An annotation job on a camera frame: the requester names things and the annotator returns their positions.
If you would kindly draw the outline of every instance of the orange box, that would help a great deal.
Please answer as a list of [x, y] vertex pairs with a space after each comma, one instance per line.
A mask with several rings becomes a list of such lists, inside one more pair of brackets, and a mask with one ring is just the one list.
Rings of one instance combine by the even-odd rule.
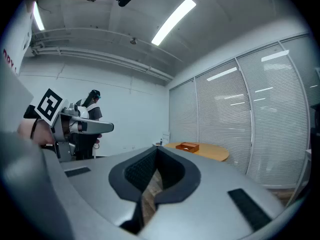
[[178, 150], [187, 151], [190, 153], [197, 152], [199, 150], [199, 144], [193, 144], [189, 142], [182, 142], [180, 145], [175, 146]]

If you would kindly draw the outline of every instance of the round table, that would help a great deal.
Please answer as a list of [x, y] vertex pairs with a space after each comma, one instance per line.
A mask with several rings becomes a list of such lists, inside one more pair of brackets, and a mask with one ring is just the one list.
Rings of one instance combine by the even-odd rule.
[[[176, 148], [176, 146], [180, 145], [182, 142], [172, 142], [165, 145], [166, 148]], [[189, 142], [193, 144], [199, 144], [199, 150], [192, 153], [205, 158], [214, 159], [220, 162], [226, 161], [229, 157], [229, 152], [222, 146], [217, 146], [213, 144], [207, 143], [199, 143], [199, 142]]]

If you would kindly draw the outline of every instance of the window blind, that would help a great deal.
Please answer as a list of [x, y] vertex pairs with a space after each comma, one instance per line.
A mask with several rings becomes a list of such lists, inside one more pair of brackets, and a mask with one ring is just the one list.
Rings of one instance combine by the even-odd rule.
[[[320, 103], [319, 52], [316, 44], [309, 36], [303, 36], [282, 43], [296, 66], [301, 77], [308, 105]], [[315, 111], [309, 109], [310, 127], [315, 127]]]
[[308, 142], [303, 90], [287, 52], [274, 44], [238, 58], [254, 114], [247, 174], [270, 187], [297, 183]]
[[226, 162], [245, 173], [251, 153], [251, 110], [235, 60], [196, 78], [199, 141], [229, 151]]
[[198, 141], [196, 88], [190, 80], [169, 91], [170, 142]]

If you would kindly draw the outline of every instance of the floor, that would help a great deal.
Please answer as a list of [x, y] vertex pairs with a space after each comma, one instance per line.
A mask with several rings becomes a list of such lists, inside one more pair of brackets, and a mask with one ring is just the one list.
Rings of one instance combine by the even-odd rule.
[[[158, 170], [156, 170], [148, 187], [142, 194], [142, 214], [145, 225], [156, 212], [154, 199], [155, 196], [163, 190], [162, 187], [161, 175]], [[285, 206], [293, 194], [294, 189], [269, 189], [269, 191], [273, 193]]]

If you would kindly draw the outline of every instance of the ceiling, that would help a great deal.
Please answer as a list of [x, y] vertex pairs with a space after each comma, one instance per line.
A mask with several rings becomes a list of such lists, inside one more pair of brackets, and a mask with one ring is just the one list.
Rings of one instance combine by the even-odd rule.
[[[174, 77], [227, 39], [292, 11], [286, 0], [193, 0], [196, 7], [163, 42], [151, 44], [182, 1], [132, 0], [119, 7], [115, 0], [38, 0], [45, 31], [32, 26], [31, 46], [109, 53]], [[132, 37], [137, 44], [130, 43]]]

